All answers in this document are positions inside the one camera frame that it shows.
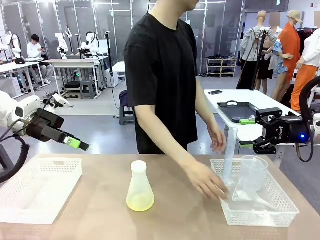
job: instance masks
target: shoe rack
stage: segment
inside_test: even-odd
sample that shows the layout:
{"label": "shoe rack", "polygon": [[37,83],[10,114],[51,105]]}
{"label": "shoe rack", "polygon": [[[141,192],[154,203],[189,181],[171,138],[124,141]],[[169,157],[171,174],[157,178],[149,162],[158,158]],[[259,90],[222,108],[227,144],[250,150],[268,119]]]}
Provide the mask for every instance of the shoe rack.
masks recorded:
{"label": "shoe rack", "polygon": [[206,59],[206,76],[211,77],[229,77],[235,76],[237,59],[230,58],[207,58]]}

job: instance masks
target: yellow liquid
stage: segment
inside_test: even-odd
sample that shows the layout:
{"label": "yellow liquid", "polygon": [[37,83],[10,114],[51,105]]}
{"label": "yellow liquid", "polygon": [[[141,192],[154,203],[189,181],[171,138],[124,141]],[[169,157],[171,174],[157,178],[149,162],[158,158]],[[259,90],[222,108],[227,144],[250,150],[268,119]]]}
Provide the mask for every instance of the yellow liquid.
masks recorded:
{"label": "yellow liquid", "polygon": [[155,203],[153,194],[137,194],[126,200],[126,204],[130,209],[136,212],[144,212],[149,210]]}

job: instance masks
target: black t-shirt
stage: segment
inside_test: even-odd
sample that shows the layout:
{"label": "black t-shirt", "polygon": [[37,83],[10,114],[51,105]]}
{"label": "black t-shirt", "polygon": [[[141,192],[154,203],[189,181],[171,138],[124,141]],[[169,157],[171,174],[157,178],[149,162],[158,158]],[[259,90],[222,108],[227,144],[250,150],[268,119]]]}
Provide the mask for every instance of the black t-shirt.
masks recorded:
{"label": "black t-shirt", "polygon": [[[198,140],[196,123],[197,44],[190,25],[177,29],[146,14],[132,29],[124,50],[130,107],[155,106],[156,116],[182,146]],[[135,123],[140,154],[163,154]]]}

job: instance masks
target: green object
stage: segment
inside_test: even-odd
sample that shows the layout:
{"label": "green object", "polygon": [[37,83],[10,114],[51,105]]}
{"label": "green object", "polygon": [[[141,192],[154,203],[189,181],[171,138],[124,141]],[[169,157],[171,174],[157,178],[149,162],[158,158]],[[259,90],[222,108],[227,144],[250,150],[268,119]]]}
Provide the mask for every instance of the green object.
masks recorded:
{"label": "green object", "polygon": [[248,145],[240,145],[240,148],[253,148],[253,144],[248,144]]}
{"label": "green object", "polygon": [[72,137],[68,137],[68,141],[66,143],[68,146],[70,147],[73,147],[75,149],[78,149],[80,144],[81,144],[81,141],[77,140],[77,139],[74,139]]}
{"label": "green object", "polygon": [[241,125],[251,125],[251,124],[256,124],[256,121],[250,121],[249,119],[241,119],[240,124]]}

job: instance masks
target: hand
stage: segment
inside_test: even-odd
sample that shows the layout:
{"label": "hand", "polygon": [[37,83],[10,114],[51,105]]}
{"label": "hand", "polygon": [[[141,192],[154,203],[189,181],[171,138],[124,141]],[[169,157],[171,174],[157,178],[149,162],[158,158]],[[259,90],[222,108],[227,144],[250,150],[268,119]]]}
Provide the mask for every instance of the hand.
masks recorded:
{"label": "hand", "polygon": [[289,54],[289,53],[287,53],[287,54],[283,54],[283,55],[282,55],[282,58],[283,58],[283,59],[289,59],[289,60],[291,60],[291,59],[294,58],[294,56],[291,55],[291,54]]}
{"label": "hand", "polygon": [[300,60],[296,63],[296,69],[300,69],[302,65],[305,64],[305,59],[303,57],[300,58]]}
{"label": "hand", "polygon": [[192,185],[203,195],[210,199],[227,198],[228,189],[220,177],[206,165],[198,162],[192,156],[185,159],[186,164],[182,167]]}
{"label": "hand", "polygon": [[212,151],[220,154],[226,148],[226,137],[221,131],[216,119],[212,116],[211,120],[207,123],[209,135],[212,140]]}

